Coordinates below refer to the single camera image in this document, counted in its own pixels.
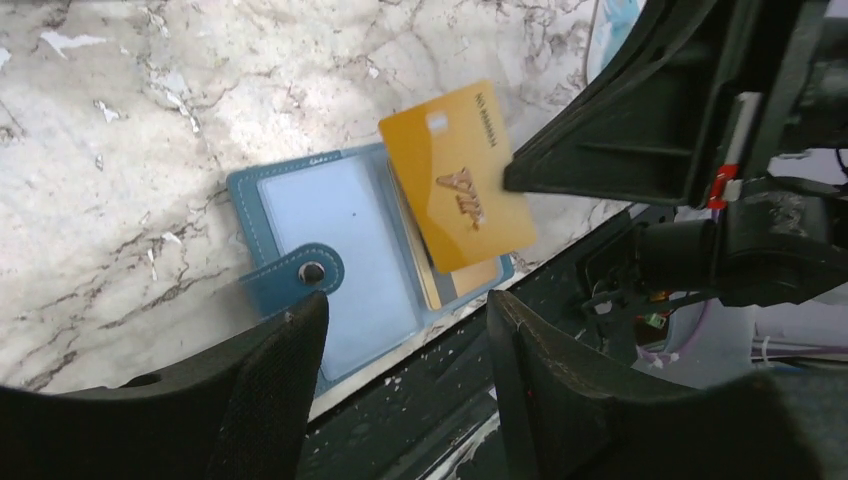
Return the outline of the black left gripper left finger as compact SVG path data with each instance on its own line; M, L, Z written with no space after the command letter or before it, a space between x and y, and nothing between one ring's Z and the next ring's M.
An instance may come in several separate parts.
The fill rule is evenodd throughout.
M328 330L322 292L117 388L1 391L5 479L292 479Z

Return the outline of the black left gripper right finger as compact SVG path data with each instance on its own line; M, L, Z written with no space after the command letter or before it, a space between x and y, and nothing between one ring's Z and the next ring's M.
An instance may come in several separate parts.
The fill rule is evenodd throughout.
M513 479L818 479L822 463L773 375L705 390L640 372L516 296L487 303Z

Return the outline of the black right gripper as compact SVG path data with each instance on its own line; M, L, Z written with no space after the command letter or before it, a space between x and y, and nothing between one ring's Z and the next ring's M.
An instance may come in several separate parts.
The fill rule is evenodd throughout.
M847 280L847 5L649 1L515 153L513 192L662 206L583 261L585 315L800 304Z

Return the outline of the blue leather card holder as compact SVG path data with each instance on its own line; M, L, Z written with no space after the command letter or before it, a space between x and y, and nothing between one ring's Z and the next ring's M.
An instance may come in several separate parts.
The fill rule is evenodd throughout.
M240 282L262 319L321 291L329 326L315 391L323 394L466 304L428 310L389 175L386 148L333 150L228 175L253 268Z

